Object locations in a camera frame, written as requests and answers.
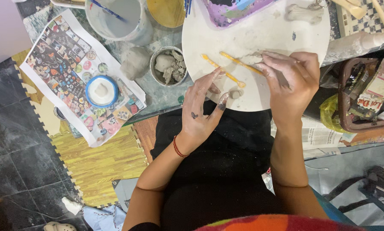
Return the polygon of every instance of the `photo collage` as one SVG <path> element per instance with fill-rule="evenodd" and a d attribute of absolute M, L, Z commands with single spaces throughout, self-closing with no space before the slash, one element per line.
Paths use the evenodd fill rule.
<path fill-rule="evenodd" d="M 82 121 L 97 142 L 107 140 L 143 103 L 127 85 L 108 71 L 96 51 L 76 35 L 59 16 L 48 24 L 26 63 Z M 108 108 L 91 105 L 85 94 L 87 82 L 95 76 L 112 77 L 120 91 L 118 100 Z"/>

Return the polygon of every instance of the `colorful patterned fabric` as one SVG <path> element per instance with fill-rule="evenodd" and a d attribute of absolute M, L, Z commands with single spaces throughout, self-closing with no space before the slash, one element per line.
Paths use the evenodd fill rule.
<path fill-rule="evenodd" d="M 198 228 L 197 231 L 365 231 L 328 219 L 307 218 L 294 215 L 254 215 L 226 219 Z"/>

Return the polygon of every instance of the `blue container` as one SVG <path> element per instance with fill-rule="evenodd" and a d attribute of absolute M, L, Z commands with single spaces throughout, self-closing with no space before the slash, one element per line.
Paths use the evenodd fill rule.
<path fill-rule="evenodd" d="M 102 106 L 102 105 L 97 105 L 97 104 L 95 104 L 94 102 L 92 102 L 91 98 L 90 98 L 89 95 L 88 95 L 88 89 L 89 89 L 89 86 L 92 84 L 92 82 L 93 82 L 94 80 L 96 80 L 96 79 L 98 79 L 98 78 L 103 78 L 103 79 L 109 81 L 110 83 L 112 83 L 112 85 L 113 85 L 113 89 L 114 89 L 114 93 L 113 93 L 113 95 L 114 95 L 114 97 L 113 97 L 112 102 L 109 103 L 109 104 L 107 104 L 107 105 L 103 105 L 103 106 Z M 113 80 L 113 78 L 111 78 L 111 77 L 109 77 L 109 76 L 106 76 L 106 75 L 98 75 L 98 76 L 95 76 L 95 77 L 93 77 L 92 79 L 90 79 L 90 80 L 88 81 L 87 86 L 85 87 L 85 95 L 87 96 L 87 100 L 88 100 L 88 102 L 89 102 L 90 104 L 94 105 L 94 106 L 97 107 L 97 108 L 106 108 L 106 107 L 109 107 L 109 106 L 113 105 L 113 104 L 117 101 L 117 99 L 118 99 L 118 95 L 119 95 L 119 88 L 118 88 L 117 83 Z"/>

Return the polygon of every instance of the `yellow clay tool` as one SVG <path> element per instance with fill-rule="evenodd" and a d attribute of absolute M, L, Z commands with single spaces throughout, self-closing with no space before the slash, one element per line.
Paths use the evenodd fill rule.
<path fill-rule="evenodd" d="M 212 66 L 214 67 L 219 67 L 219 65 L 217 65 L 214 61 L 210 60 L 209 57 L 205 54 L 201 54 L 202 58 L 206 61 L 208 61 Z M 235 81 L 237 83 L 237 85 L 240 87 L 240 88 L 244 88 L 246 87 L 246 84 L 244 82 L 241 82 L 239 80 L 237 80 L 235 77 L 233 77 L 231 74 L 229 74 L 228 72 L 226 72 L 226 76 L 229 77 L 231 80 Z"/>
<path fill-rule="evenodd" d="M 253 72 L 256 72 L 256 73 L 258 73 L 258 74 L 263 75 L 263 72 L 257 70 L 256 68 L 254 68 L 254 67 L 252 67 L 252 66 L 249 66 L 249 65 L 247 65 L 247 64 L 245 64 L 245 63 L 242 63 L 241 61 L 235 59 L 234 57 L 232 57 L 232 56 L 226 54 L 226 53 L 223 52 L 223 51 L 221 51 L 220 54 L 223 55 L 223 56 L 225 56 L 226 58 L 228 58 L 228 59 L 234 61 L 235 63 L 237 63 L 237 64 L 239 64 L 239 65 L 241 65 L 241 66 L 246 67 L 247 69 L 249 69 L 249 70 L 251 70 L 251 71 L 253 71 Z"/>

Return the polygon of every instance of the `red string bracelet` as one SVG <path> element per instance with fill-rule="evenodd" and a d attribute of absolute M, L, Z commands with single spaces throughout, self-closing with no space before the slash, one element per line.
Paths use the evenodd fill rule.
<path fill-rule="evenodd" d="M 183 158 L 188 157 L 189 154 L 188 154 L 188 155 L 182 155 L 182 154 L 180 153 L 180 151 L 178 150 L 178 147 L 176 147 L 175 139 L 176 139 L 176 136 L 174 137 L 174 149 L 175 149 L 176 154 L 177 154 L 178 156 L 180 156 L 180 157 L 183 157 Z"/>

